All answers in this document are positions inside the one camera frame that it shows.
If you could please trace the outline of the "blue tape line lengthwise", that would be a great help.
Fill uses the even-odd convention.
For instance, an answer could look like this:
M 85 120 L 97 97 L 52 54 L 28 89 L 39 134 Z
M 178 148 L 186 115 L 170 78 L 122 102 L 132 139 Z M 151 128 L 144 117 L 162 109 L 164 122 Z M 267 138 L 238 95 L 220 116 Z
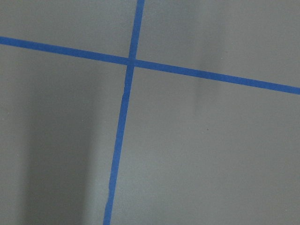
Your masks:
M 102 224 L 104 225 L 109 225 L 111 223 L 111 218 L 112 218 L 113 202 L 114 202 L 115 190 L 117 185 L 120 157 L 122 151 L 124 131 L 126 126 L 132 80 L 133 80 L 134 69 L 135 69 L 136 55 L 138 50 L 144 4 L 145 1 L 138 0 L 135 9 L 133 30 L 132 30 L 130 48 L 128 53 L 128 64 L 127 64 L 125 80 L 124 80 L 124 91 L 121 99 L 118 126 L 117 126 L 114 151 L 112 156 L 112 164 L 111 164 L 110 178 L 108 184 L 108 198 L 105 205 L 104 217 L 102 222 Z

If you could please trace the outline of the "blue tape line crosswise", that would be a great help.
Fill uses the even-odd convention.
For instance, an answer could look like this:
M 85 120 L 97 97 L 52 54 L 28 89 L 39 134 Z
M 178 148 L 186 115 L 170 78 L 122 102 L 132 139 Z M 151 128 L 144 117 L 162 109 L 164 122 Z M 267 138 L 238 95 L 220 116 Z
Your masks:
M 90 52 L 90 51 L 68 48 L 68 47 L 63 47 L 58 45 L 49 45 L 49 44 L 37 43 L 37 42 L 15 39 L 10 37 L 1 37 L 0 43 L 2 45 L 26 48 L 26 49 L 37 50 L 42 52 L 56 53 L 61 55 L 73 56 L 73 57 L 84 58 L 89 60 L 103 61 L 103 62 L 120 64 L 120 65 L 133 64 L 133 66 L 138 68 L 174 73 L 179 75 L 187 75 L 187 76 L 215 80 L 220 82 L 234 83 L 239 85 L 280 91 L 280 92 L 291 93 L 296 95 L 300 93 L 299 87 L 294 87 L 294 86 L 289 86 L 284 84 L 277 84 L 277 83 L 259 81 L 259 80 L 248 79 L 243 77 L 206 72 L 206 71 L 201 71 L 196 69 L 172 66 L 167 64 L 160 64 L 160 63 L 155 63 L 150 61 L 130 60 L 129 58 L 125 58 L 125 57 L 103 54 L 98 52 Z

